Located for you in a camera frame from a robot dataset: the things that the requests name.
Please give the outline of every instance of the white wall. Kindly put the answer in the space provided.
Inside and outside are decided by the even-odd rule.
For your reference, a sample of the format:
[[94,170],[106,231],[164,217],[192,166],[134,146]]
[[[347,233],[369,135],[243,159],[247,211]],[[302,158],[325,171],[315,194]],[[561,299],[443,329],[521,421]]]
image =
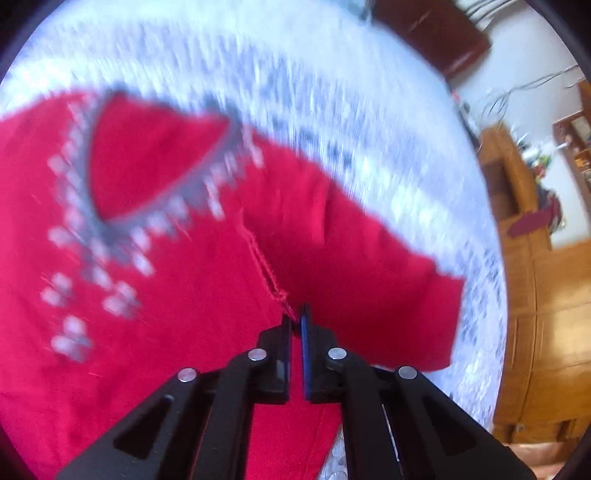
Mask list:
[[[478,117],[483,107],[501,91],[532,82],[576,63],[546,20],[525,2],[499,15],[486,30],[492,50],[476,69],[452,83]],[[565,85],[581,78],[579,70],[562,75],[536,90],[515,92],[509,101],[505,123],[530,133],[531,142],[551,139],[552,124],[581,110],[576,88]],[[557,191],[563,205],[566,229],[552,236],[560,247],[591,236],[591,225],[578,186],[564,157],[556,155],[543,185]]]

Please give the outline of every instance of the wire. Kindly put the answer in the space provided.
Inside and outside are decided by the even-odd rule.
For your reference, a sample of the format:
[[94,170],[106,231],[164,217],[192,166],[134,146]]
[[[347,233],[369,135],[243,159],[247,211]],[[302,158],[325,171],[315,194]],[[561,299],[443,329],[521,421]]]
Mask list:
[[478,17],[478,18],[472,18],[472,21],[474,23],[481,22],[482,20],[484,20],[489,15],[494,14],[494,13],[497,13],[503,7],[506,7],[507,5],[509,5],[511,3],[514,3],[514,2],[515,2],[515,0],[505,0],[503,3],[500,3],[498,5],[495,5],[490,10],[487,10],[486,12],[484,12],[480,17]]
[[482,109],[482,113],[480,115],[480,120],[485,116],[485,112],[488,109],[488,115],[492,114],[492,112],[496,109],[496,114],[499,116],[499,122],[501,122],[505,115],[507,114],[507,110],[509,109],[509,100],[511,95],[515,92],[527,92],[529,90],[535,90],[536,88],[541,87],[542,85],[554,80],[556,77],[563,75],[565,73],[570,72],[571,70],[580,68],[579,65],[571,65],[570,67],[561,70],[555,73],[549,73],[548,75],[544,75],[536,80],[533,80],[529,83],[524,83],[523,85],[519,85],[517,87],[513,87],[510,90],[499,95],[494,100],[488,102],[484,108]]
[[478,12],[481,8],[486,7],[487,5],[490,5],[494,1],[495,0],[480,0],[478,2],[474,2],[472,5],[470,5],[468,8],[466,8],[464,10],[464,13],[468,17],[470,17],[470,16],[474,15],[476,12]]

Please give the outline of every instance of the brown furniture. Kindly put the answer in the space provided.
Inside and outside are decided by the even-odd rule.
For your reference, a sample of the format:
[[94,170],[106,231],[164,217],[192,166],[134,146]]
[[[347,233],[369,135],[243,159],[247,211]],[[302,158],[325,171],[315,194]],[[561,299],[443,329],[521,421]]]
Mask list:
[[558,144],[568,144],[563,150],[564,156],[587,206],[587,214],[591,218],[591,145],[577,134],[571,124],[573,120],[581,117],[585,117],[591,122],[591,85],[589,82],[579,82],[579,92],[583,110],[556,122],[554,124],[554,139]]
[[394,30],[447,80],[491,47],[452,0],[376,0],[373,18]]
[[537,209],[532,175],[503,126],[483,133],[479,161],[509,302],[493,434],[506,443],[578,438],[591,420],[591,241],[555,250],[546,228],[509,237],[519,216]]

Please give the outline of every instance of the metal pin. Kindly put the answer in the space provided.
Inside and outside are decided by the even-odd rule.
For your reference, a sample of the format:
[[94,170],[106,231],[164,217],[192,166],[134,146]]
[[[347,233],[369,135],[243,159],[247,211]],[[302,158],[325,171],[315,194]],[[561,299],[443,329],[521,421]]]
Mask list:
[[248,358],[253,362],[258,362],[267,358],[267,352],[265,352],[262,348],[253,348],[250,352],[248,352]]
[[344,348],[341,348],[339,346],[331,348],[329,350],[329,357],[332,358],[332,360],[342,360],[346,356],[347,356],[347,350],[345,350]]
[[177,377],[183,383],[192,382],[197,378],[197,372],[193,368],[183,368]]
[[417,371],[413,367],[400,367],[398,369],[398,375],[405,380],[412,380],[417,377]]

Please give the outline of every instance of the red garment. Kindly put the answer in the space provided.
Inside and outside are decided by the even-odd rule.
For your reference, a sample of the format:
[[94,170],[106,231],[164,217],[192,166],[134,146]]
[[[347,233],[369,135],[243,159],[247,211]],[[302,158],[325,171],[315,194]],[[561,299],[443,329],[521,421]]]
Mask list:
[[[223,219],[191,210],[176,239],[142,240],[149,268],[111,258],[107,276],[90,282],[87,245],[48,240],[69,218],[48,160],[67,140],[69,103],[80,102],[60,96],[0,124],[0,421],[40,480],[175,372],[223,367],[303,301],[370,362],[449,364],[462,282],[410,254],[315,164],[258,136],[264,166],[248,162],[234,186],[220,187]],[[90,149],[96,211],[113,219],[146,205],[225,128],[115,97]],[[111,297],[125,300],[129,318],[105,307]],[[73,359],[55,351],[66,347]],[[334,441],[338,407],[304,402],[298,350],[289,404],[255,410],[249,479],[313,479]]]

